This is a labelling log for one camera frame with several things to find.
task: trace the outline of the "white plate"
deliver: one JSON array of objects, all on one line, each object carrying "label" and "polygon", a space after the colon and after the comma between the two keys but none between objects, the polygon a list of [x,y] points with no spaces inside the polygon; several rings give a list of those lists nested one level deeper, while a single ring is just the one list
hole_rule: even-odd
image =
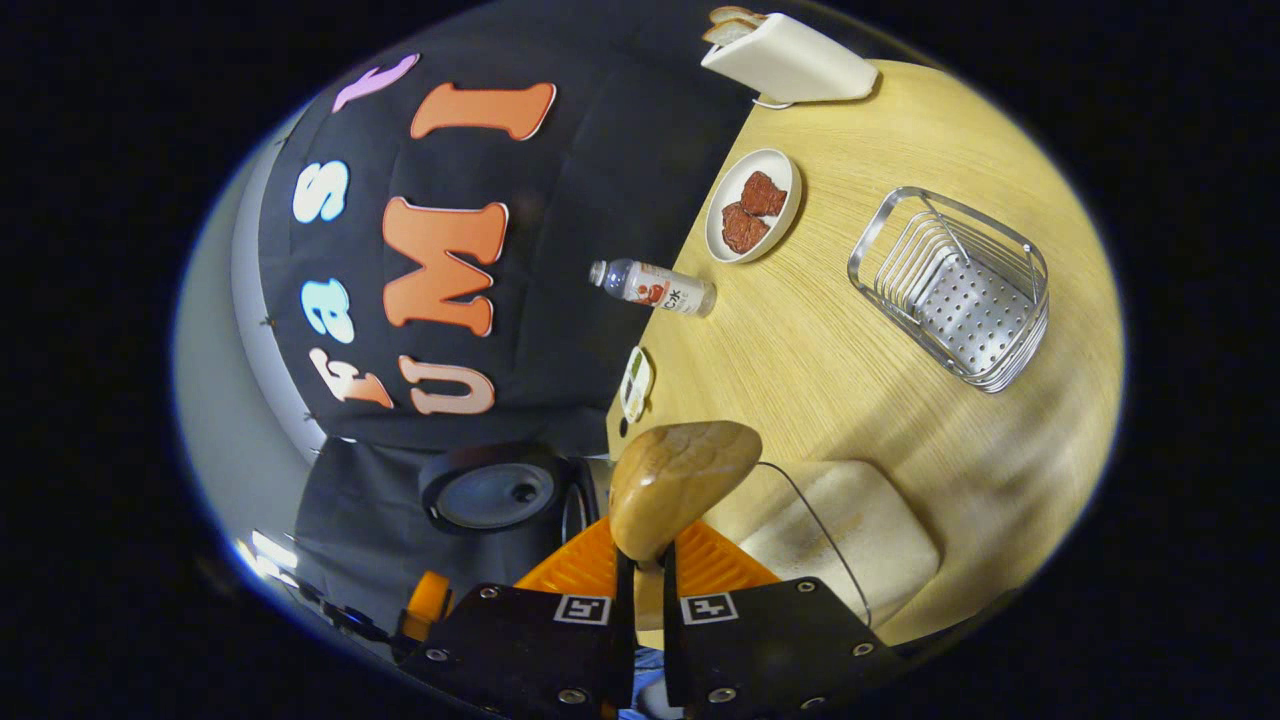
[{"label": "white plate", "polygon": [[[726,206],[742,199],[742,188],[746,186],[746,178],[751,177],[751,173],[755,170],[769,176],[769,179],[773,181],[773,184],[778,190],[787,192],[787,199],[782,202],[781,213],[760,218],[764,224],[769,225],[769,232],[764,233],[764,237],[760,238],[760,242],[755,243],[755,247],[739,255],[728,245],[724,245],[724,238],[721,236],[724,232],[724,219],[721,213]],[[791,158],[772,147],[756,150],[739,160],[736,165],[724,173],[724,179],[721,181],[719,187],[716,188],[716,193],[712,195],[712,205],[707,210],[707,250],[710,251],[712,258],[721,263],[749,263],[768,252],[787,233],[787,228],[791,227],[791,220],[795,219],[796,210],[800,208],[803,184],[800,168],[796,167]]]}]

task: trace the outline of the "black speaker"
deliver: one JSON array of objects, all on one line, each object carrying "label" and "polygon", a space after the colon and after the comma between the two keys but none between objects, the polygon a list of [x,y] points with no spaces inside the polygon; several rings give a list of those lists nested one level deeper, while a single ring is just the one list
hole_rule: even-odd
[{"label": "black speaker", "polygon": [[506,443],[447,452],[419,471],[419,495],[431,525],[449,534],[499,533],[532,523],[559,524],[561,542],[595,512],[585,465],[539,443]]}]

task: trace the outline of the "metal drying rack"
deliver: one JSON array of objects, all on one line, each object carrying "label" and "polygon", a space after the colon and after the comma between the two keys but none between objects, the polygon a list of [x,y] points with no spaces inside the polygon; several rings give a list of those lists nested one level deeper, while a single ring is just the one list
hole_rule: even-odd
[{"label": "metal drying rack", "polygon": [[[897,241],[883,252],[877,238],[899,224]],[[1009,225],[919,187],[884,197],[849,256],[849,279],[942,366],[983,392],[1009,387],[1048,327],[1048,268],[1039,250]]]}]

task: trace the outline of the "water bottle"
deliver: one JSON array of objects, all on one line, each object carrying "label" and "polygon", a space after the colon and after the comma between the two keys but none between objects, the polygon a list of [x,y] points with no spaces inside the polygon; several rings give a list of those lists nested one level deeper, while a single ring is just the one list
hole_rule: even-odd
[{"label": "water bottle", "polygon": [[716,305],[714,284],[625,258],[612,263],[591,263],[588,281],[620,300],[685,315],[701,318]]}]

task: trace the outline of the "bottle cap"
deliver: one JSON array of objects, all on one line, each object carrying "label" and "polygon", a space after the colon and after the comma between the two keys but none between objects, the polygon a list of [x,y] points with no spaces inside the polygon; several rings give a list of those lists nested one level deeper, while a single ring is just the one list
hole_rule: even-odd
[{"label": "bottle cap", "polygon": [[604,260],[596,260],[595,263],[591,263],[591,270],[586,274],[588,282],[590,282],[596,287],[604,284],[604,269],[605,269]]}]

